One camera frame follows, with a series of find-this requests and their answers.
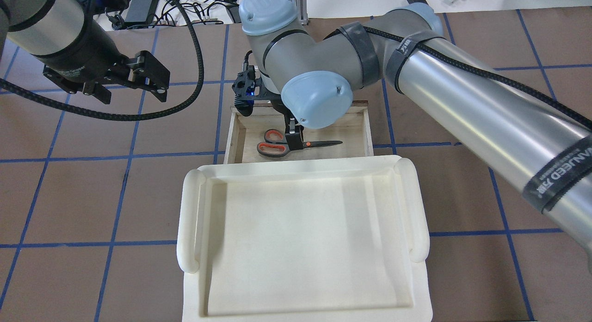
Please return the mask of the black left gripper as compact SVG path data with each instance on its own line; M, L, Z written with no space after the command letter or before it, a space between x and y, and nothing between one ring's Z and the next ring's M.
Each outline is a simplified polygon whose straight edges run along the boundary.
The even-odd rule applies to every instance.
M44 55L43 63L43 75L61 90L67 93L83 92L85 96L95 97L104 105L111 103L112 94L103 85L110 84L141 88L151 92L161 103L167 102L171 72L146 50L129 59L117 51Z

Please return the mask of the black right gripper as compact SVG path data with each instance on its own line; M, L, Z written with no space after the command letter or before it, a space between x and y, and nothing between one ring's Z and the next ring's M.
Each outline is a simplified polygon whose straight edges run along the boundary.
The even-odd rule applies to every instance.
M294 119L293 113L286 107L280 98L271 100L272 108L281 113L285 118L284 137L290 151L304 149L304 134L302 126Z

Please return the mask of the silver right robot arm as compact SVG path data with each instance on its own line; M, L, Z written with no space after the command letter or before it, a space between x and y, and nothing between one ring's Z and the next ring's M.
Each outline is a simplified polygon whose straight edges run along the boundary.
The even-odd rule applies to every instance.
M239 14L288 127L326 128L355 90L384 80L591 256L591 120L457 48L427 4L343 25L322 41L302 26L296 0L241 0Z

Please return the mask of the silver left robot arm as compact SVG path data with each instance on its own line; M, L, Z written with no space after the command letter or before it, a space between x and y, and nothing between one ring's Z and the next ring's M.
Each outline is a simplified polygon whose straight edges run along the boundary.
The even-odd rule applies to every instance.
M171 74L146 50L133 58L76 0L1 0L1 31L44 64L43 75L67 93L108 105L108 85L152 93L165 102Z

